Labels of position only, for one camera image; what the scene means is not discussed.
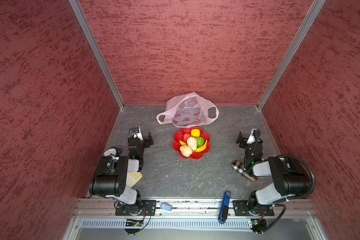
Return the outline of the red flower-shaped plastic plate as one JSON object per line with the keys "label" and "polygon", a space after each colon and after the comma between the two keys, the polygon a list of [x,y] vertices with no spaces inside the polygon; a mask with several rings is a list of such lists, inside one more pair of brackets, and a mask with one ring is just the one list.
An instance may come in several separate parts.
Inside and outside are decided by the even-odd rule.
{"label": "red flower-shaped plastic plate", "polygon": [[[184,140],[184,134],[191,134],[193,129],[198,129],[200,130],[201,133],[201,137],[205,139],[205,141],[207,141],[206,143],[206,148],[203,151],[200,152],[194,152],[192,155],[190,155],[189,157],[185,157],[182,155],[181,153],[181,141]],[[178,154],[180,155],[181,158],[183,159],[193,159],[193,160],[200,160],[204,154],[208,153],[211,150],[211,137],[209,134],[207,134],[206,132],[204,132],[203,129],[199,128],[199,127],[194,127],[194,128],[182,128],[180,131],[176,132],[174,135],[174,142],[173,142],[173,149],[175,151],[178,152]]]}

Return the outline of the red fake apple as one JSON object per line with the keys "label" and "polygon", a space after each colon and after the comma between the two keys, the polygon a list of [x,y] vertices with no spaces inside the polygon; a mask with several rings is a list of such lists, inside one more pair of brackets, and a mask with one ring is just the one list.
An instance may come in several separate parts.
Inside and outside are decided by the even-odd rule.
{"label": "red fake apple", "polygon": [[184,135],[183,135],[183,142],[184,143],[187,143],[187,140],[188,140],[188,138],[190,138],[192,135],[190,134],[190,133],[185,133]]}

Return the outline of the beige fake bread piece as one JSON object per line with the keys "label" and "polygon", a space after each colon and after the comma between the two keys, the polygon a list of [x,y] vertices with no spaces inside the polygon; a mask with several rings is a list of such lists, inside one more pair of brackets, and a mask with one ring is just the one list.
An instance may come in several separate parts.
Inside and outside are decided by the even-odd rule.
{"label": "beige fake bread piece", "polygon": [[189,158],[193,154],[194,150],[188,145],[182,145],[180,147],[180,152],[185,158]]}

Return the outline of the green fake fruit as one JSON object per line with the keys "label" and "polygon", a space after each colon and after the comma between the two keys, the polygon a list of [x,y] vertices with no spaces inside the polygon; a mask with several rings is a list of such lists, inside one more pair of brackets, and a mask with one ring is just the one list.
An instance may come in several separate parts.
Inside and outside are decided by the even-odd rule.
{"label": "green fake fruit", "polygon": [[197,139],[197,148],[200,148],[205,144],[205,139],[203,137],[196,137],[196,139]]}

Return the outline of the yellow fake banana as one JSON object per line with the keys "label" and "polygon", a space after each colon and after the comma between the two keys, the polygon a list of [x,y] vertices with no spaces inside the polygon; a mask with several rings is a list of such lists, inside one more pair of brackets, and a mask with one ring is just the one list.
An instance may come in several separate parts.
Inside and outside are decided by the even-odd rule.
{"label": "yellow fake banana", "polygon": [[[181,146],[182,146],[182,145],[187,145],[187,144],[184,143],[183,141],[179,141],[179,143],[181,144]],[[206,141],[205,144],[204,144],[202,147],[197,148],[195,152],[196,152],[196,153],[199,153],[199,152],[204,151],[204,150],[207,148],[207,145],[208,145],[208,141]]]}

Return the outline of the yellow fake lemon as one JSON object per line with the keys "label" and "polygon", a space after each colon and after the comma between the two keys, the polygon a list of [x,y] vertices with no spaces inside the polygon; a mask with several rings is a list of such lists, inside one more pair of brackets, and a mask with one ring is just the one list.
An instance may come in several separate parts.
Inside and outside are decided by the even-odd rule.
{"label": "yellow fake lemon", "polygon": [[191,136],[198,138],[201,136],[201,130],[200,129],[192,129],[191,130]]}

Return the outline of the pink plastic bag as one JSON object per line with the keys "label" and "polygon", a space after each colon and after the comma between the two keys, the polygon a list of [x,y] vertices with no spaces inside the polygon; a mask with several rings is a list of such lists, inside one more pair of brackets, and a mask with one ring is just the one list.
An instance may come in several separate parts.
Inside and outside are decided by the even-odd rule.
{"label": "pink plastic bag", "polygon": [[166,110],[157,115],[160,125],[172,124],[176,128],[193,128],[213,123],[219,117],[218,108],[197,93],[171,98]]}

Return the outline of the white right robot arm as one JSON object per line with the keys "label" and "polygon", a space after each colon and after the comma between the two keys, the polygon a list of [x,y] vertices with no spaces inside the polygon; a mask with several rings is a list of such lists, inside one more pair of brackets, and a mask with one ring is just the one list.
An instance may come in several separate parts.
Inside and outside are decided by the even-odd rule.
{"label": "white right robot arm", "polygon": [[261,130],[253,129],[248,138],[239,132],[236,143],[244,149],[245,157],[243,161],[234,160],[231,167],[251,182],[260,177],[271,177],[273,181],[263,189],[253,191],[247,200],[234,201],[236,215],[272,216],[277,204],[303,199],[314,192],[314,173],[302,159],[291,155],[263,159]]}

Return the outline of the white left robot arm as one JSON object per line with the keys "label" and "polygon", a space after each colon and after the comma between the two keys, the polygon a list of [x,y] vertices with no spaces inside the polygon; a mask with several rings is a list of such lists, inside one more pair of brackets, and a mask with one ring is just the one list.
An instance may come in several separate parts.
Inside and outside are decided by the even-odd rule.
{"label": "white left robot arm", "polygon": [[142,135],[140,127],[129,129],[127,155],[122,147],[113,146],[106,150],[97,165],[89,183],[89,194],[110,198],[122,204],[123,209],[131,216],[145,214],[139,191],[127,185],[128,173],[139,173],[144,166],[144,151],[154,144],[151,133]]}

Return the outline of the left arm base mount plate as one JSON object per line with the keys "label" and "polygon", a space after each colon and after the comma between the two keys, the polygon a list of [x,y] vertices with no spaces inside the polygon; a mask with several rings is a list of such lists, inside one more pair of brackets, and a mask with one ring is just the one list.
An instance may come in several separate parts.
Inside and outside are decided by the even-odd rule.
{"label": "left arm base mount plate", "polygon": [[154,216],[156,212],[156,200],[137,200],[135,204],[128,205],[118,202],[116,216]]}

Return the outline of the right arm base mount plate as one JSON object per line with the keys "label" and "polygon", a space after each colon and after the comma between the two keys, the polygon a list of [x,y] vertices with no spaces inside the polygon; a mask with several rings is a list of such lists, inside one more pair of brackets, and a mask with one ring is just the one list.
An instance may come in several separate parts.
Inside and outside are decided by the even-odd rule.
{"label": "right arm base mount plate", "polygon": [[245,217],[273,217],[274,210],[272,206],[260,205],[257,203],[248,204],[248,200],[233,201],[235,216]]}

